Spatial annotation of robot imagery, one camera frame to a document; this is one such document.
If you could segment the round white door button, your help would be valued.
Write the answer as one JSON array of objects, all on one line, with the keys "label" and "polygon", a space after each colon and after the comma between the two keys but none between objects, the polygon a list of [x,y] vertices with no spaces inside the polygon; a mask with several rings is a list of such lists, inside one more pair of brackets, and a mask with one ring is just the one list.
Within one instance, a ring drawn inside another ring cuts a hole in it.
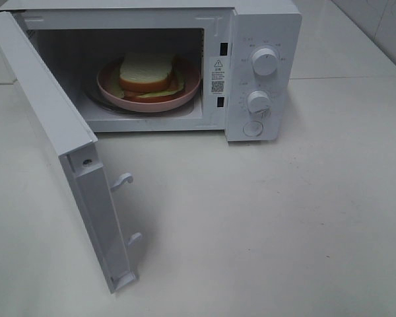
[{"label": "round white door button", "polygon": [[250,121],[245,124],[243,132],[248,137],[257,137],[263,132],[263,124],[259,121]]}]

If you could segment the pink round plate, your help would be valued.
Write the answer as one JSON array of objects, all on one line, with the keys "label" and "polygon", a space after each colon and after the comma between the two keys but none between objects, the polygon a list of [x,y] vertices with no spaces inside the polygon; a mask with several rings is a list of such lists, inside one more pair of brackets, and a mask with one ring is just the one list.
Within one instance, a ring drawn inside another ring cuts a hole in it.
[{"label": "pink round plate", "polygon": [[96,85],[100,96],[112,106],[139,113],[174,110],[193,99],[201,86],[198,68],[185,58],[177,58],[171,87],[161,92],[129,92],[119,85],[117,72],[122,59],[116,59],[99,70]]}]

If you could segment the sandwich with white bread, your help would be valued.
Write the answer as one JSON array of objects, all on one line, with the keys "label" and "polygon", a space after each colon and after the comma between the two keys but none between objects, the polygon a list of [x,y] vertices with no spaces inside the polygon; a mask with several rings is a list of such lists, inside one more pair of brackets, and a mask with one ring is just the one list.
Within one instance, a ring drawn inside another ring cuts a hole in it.
[{"label": "sandwich with white bread", "polygon": [[174,78],[173,54],[128,52],[119,71],[119,85],[129,92],[161,92],[171,87]]}]

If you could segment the white microwave door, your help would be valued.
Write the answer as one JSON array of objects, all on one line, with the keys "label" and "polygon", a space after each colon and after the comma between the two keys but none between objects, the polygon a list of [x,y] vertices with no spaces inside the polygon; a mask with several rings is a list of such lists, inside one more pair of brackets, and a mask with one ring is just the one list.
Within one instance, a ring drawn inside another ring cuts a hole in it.
[{"label": "white microwave door", "polygon": [[112,194],[130,173],[110,185],[96,150],[97,137],[24,31],[9,12],[0,13],[0,50],[16,77],[16,89],[28,103],[30,121],[53,151],[71,189],[86,231],[111,293],[136,279],[128,248],[141,239],[139,232],[124,238]]}]

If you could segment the lower white microwave knob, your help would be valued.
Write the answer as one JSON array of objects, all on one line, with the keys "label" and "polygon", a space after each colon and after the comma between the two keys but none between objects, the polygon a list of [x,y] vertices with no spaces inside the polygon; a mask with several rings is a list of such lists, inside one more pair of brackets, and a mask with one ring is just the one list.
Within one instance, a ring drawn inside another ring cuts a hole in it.
[{"label": "lower white microwave knob", "polygon": [[265,91],[256,90],[247,96],[247,106],[252,114],[265,112],[271,106],[271,99]]}]

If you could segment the white microwave knob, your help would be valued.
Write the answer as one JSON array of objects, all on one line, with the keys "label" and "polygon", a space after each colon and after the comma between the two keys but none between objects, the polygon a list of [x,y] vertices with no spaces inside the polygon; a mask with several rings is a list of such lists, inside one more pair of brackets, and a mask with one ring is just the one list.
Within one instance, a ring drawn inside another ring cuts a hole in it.
[{"label": "white microwave knob", "polygon": [[265,112],[271,106],[271,99],[265,91],[256,90],[247,96],[247,106],[252,114]]},{"label": "white microwave knob", "polygon": [[277,70],[278,53],[270,47],[258,48],[251,57],[254,72],[260,76],[267,76]]}]

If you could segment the white microwave oven body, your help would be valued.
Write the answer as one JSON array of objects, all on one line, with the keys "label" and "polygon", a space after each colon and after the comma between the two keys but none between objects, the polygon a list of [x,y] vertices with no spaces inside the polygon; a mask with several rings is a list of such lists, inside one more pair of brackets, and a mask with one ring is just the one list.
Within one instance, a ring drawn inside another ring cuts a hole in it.
[{"label": "white microwave oven body", "polygon": [[[302,17],[291,1],[7,1],[11,13],[89,128],[101,132],[221,130],[229,141],[277,137]],[[251,57],[273,48],[277,70],[257,75]],[[202,112],[132,116],[91,101],[107,63],[128,52],[175,55],[201,74]],[[252,114],[248,95],[265,91],[271,106]],[[250,121],[263,132],[248,137]]]}]

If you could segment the upper white microwave knob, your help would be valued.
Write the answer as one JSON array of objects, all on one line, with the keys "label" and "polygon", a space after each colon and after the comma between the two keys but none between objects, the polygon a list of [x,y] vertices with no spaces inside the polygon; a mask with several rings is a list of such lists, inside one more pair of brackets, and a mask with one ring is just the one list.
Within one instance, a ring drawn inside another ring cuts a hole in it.
[{"label": "upper white microwave knob", "polygon": [[277,70],[278,53],[270,47],[258,48],[251,57],[254,72],[260,76],[267,76]]}]

